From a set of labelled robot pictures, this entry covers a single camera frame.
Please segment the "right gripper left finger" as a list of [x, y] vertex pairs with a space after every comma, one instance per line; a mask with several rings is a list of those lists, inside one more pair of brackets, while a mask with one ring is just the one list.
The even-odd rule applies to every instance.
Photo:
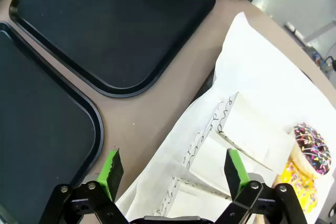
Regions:
[[53, 189], [39, 224], [80, 224], [89, 214], [100, 224], [129, 224], [115, 204], [122, 176], [119, 150], [112, 150], [96, 180], [76, 188], [59, 184]]

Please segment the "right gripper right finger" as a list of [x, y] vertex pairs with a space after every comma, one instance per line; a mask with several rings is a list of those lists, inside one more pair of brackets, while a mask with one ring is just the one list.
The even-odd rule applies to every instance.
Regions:
[[238, 150], [227, 150], [224, 173], [232, 202], [214, 224], [246, 224], [252, 214], [269, 224], [308, 224], [294, 188], [287, 183], [271, 188], [250, 179]]

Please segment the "yellow-topped donut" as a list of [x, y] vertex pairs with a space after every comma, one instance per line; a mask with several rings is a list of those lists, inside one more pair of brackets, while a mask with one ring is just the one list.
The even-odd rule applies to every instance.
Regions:
[[294, 145], [293, 137], [269, 122], [240, 93], [218, 104], [213, 129], [277, 174], [282, 173]]

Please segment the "yellow sprinkle donut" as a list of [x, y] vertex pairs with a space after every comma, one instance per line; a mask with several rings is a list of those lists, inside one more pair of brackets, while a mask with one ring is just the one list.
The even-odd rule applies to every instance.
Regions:
[[291, 159], [288, 159], [282, 174], [276, 176], [273, 186], [275, 187], [281, 183], [290, 184], [294, 188], [300, 206], [305, 214], [315, 209], [318, 203], [318, 192], [315, 181], [304, 175]]

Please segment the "chocolate sprinkle donut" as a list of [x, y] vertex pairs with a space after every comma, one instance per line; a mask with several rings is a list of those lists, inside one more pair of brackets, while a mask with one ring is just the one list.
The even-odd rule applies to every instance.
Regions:
[[319, 179], [330, 171], [331, 153], [315, 128], [306, 123], [296, 124], [290, 136], [295, 139], [290, 158], [300, 172], [311, 179]]

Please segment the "black plastic serving tray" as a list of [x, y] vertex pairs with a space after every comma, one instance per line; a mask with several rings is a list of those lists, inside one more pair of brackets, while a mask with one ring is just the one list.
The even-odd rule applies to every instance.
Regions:
[[109, 97], [149, 89], [216, 0], [12, 0], [11, 20]]
[[38, 224], [54, 187], [79, 185], [102, 144], [94, 104], [0, 22], [0, 217]]

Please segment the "white paper sheet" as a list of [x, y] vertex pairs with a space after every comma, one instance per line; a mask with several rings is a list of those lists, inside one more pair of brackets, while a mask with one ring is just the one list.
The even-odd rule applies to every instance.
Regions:
[[239, 13], [216, 61], [212, 87], [185, 110], [144, 171], [118, 199], [127, 220], [153, 216], [173, 176], [222, 193], [203, 183], [187, 165], [209, 132], [215, 131], [218, 104], [236, 93], [288, 135], [298, 123], [313, 126], [325, 138], [331, 170], [336, 169], [336, 108], [312, 74], [297, 68]]

